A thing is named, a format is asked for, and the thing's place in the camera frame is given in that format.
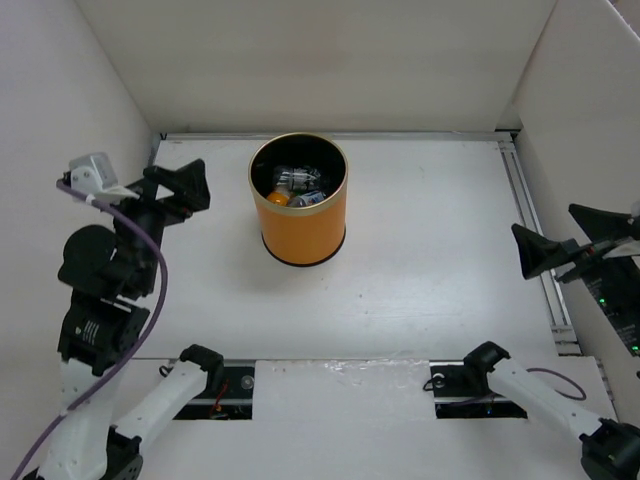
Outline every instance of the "black mount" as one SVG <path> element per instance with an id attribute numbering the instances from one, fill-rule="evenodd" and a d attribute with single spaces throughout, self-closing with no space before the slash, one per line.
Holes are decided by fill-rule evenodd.
<path id="1" fill-rule="evenodd" d="M 144 178 L 127 188 L 140 195 L 115 208 L 160 246 L 164 228 L 182 223 L 209 207 L 210 195 L 202 160 L 170 171 L 148 167 Z M 156 200 L 158 186 L 173 195 Z M 133 346 L 149 310 L 133 305 L 153 291 L 158 261 L 134 232 L 119 221 L 114 231 L 89 225 L 75 232 L 64 246 L 58 279 L 73 288 L 71 308 L 62 324 L 58 352 L 63 360 L 77 359 L 95 376 L 115 365 Z"/>
<path id="2" fill-rule="evenodd" d="M 493 372 L 495 364 L 504 358 L 511 358 L 509 352 L 493 342 L 483 343 L 464 357 L 465 376 L 480 395 L 491 393 L 487 373 Z"/>
<path id="3" fill-rule="evenodd" d="M 601 420 L 592 435 L 582 435 L 582 468 L 591 480 L 636 480 L 640 471 L 640 430 Z"/>
<path id="4" fill-rule="evenodd" d="M 591 243 L 554 242 L 520 225 L 511 230 L 518 244 L 525 279 L 573 263 L 556 280 L 581 279 L 628 352 L 640 356 L 640 270 L 630 257 L 604 258 L 629 240 L 640 240 L 640 217 L 570 205 L 569 213 Z"/>

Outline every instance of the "white enclosure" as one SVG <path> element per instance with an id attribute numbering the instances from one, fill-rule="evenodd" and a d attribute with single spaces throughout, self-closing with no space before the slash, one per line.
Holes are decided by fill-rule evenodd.
<path id="1" fill-rule="evenodd" d="M 615 416 L 595 360 L 557 356 L 561 305 L 520 278 L 508 231 L 536 217 L 514 193 L 531 195 L 546 235 L 580 241 L 569 203 L 624 212 L 640 199 L 640 40 L 608 0 L 0 0 L 0 65 L 0 474 L 58 411 L 64 242 L 110 222 L 55 181 L 92 151 L 132 181 L 152 132 L 168 132 L 157 162 L 204 158 L 212 208 L 166 231 L 167 309 L 123 404 L 158 381 L 150 357 L 194 341 L 271 361 L 258 365 L 254 420 L 173 422 L 143 479 L 584 478 L 578 445 L 535 420 L 443 423 L 416 389 L 428 359 L 492 339 L 576 377 L 588 406 Z M 496 127 L 523 128 L 522 171 L 505 169 Z M 291 130 L 334 132 L 352 161 L 346 243 L 309 270 L 260 243 L 246 168 L 272 133 L 184 136 Z M 640 360 L 579 282 L 562 293 L 615 413 L 640 425 Z M 347 357 L 396 358 L 366 378 L 344 364 L 346 386 L 331 363 L 282 361 Z"/>

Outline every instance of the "white table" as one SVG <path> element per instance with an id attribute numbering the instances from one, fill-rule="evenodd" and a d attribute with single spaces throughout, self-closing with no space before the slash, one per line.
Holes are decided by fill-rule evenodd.
<path id="1" fill-rule="evenodd" d="M 554 354 L 526 282 L 499 136 L 338 136 L 350 162 L 347 237 L 327 263 L 265 250 L 247 167 L 268 136 L 176 138 L 156 163 L 206 162 L 211 208 L 165 231 L 169 294 L 141 357 L 200 342 L 228 358 L 456 357 L 488 339 Z"/>

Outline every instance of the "orange bin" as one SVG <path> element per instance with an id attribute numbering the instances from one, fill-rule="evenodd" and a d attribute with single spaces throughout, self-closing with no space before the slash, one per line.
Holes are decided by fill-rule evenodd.
<path id="1" fill-rule="evenodd" d="M 327 198 L 291 208 L 267 200 L 279 165 L 310 166 L 327 176 Z M 333 257 L 344 242 L 349 166 L 340 147 L 312 133 L 289 133 L 270 140 L 249 164 L 249 185 L 258 210 L 262 239 L 271 255 L 287 265 L 308 267 Z"/>

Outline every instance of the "purple cable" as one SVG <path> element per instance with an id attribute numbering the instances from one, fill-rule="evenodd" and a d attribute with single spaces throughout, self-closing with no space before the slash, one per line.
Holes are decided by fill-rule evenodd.
<path id="1" fill-rule="evenodd" d="M 574 380 L 571 380 L 569 377 L 567 377 L 566 375 L 561 374 L 560 372 L 556 372 L 555 370 L 551 370 L 549 368 L 540 368 L 540 367 L 527 368 L 527 372 L 529 372 L 529 373 L 536 373 L 536 372 L 538 372 L 538 373 L 548 373 L 549 375 L 554 375 L 554 376 L 564 380 L 569 385 L 571 385 L 573 388 L 578 390 L 578 392 L 580 392 L 580 396 L 578 397 L 576 395 L 569 395 L 568 393 L 564 393 L 564 392 L 561 392 L 559 390 L 556 390 L 556 392 L 558 392 L 564 398 L 568 398 L 569 400 L 575 400 L 577 402 L 584 402 L 587 399 L 587 392 L 584 391 L 584 388 L 582 388 L 580 385 L 578 385 L 577 382 L 575 382 Z"/>
<path id="2" fill-rule="evenodd" d="M 84 193 L 78 192 L 77 190 L 73 190 L 68 185 L 65 185 L 65 183 L 62 180 L 58 180 L 56 182 L 56 187 L 58 187 L 63 192 L 68 193 L 72 197 L 75 197 L 79 200 L 86 201 L 87 199 L 87 195 L 85 195 Z M 158 301 L 156 302 L 156 307 L 153 310 L 153 313 L 151 314 L 151 318 L 149 319 L 147 327 L 140 334 L 138 341 L 136 341 L 136 343 L 133 344 L 133 347 L 131 347 L 131 349 L 125 354 L 124 357 L 122 357 L 122 359 L 118 363 L 116 363 L 104 376 L 102 376 L 86 392 L 80 395 L 75 401 L 73 401 L 67 407 L 66 414 L 64 415 L 60 414 L 53 419 L 53 421 L 47 426 L 47 428 L 45 428 L 42 434 L 40 434 L 38 439 L 31 446 L 27 454 L 22 459 L 22 462 L 20 462 L 20 465 L 18 465 L 18 468 L 16 469 L 14 474 L 11 476 L 10 480 L 18 480 L 20 478 L 20 475 L 22 474 L 24 469 L 27 468 L 27 464 L 31 461 L 33 456 L 38 451 L 38 449 L 42 446 L 42 444 L 49 437 L 49 435 L 51 435 L 51 433 L 56 429 L 56 427 L 60 425 L 62 420 L 64 420 L 64 418 L 69 412 L 74 411 L 76 408 L 78 408 L 80 405 L 82 405 L 84 402 L 90 399 L 98 390 L 100 390 L 104 385 L 106 385 L 107 382 L 109 382 L 113 377 L 115 377 L 118 374 L 118 372 L 120 372 L 120 370 L 122 370 L 122 368 L 127 364 L 127 362 L 133 358 L 133 356 L 140 349 L 142 344 L 147 340 L 147 338 L 151 334 L 151 331 L 153 330 L 156 323 L 158 322 L 160 311 L 162 310 L 162 306 L 164 305 L 164 300 L 167 296 L 167 282 L 169 281 L 169 272 L 167 270 L 167 262 L 165 261 L 164 256 L 162 255 L 162 252 L 160 252 L 160 247 L 158 247 L 158 245 L 153 241 L 153 239 L 138 225 L 136 225 L 135 222 L 131 221 L 126 215 L 120 213 L 118 210 L 113 208 L 108 203 L 101 202 L 99 200 L 92 200 L 91 205 L 100 211 L 107 212 L 109 215 L 114 217 L 120 223 L 124 224 L 129 230 L 131 230 L 138 237 L 140 237 L 142 241 L 147 244 L 147 246 L 151 249 L 153 254 L 156 256 L 156 258 L 158 259 L 158 265 L 160 266 L 160 293 L 158 295 Z"/>

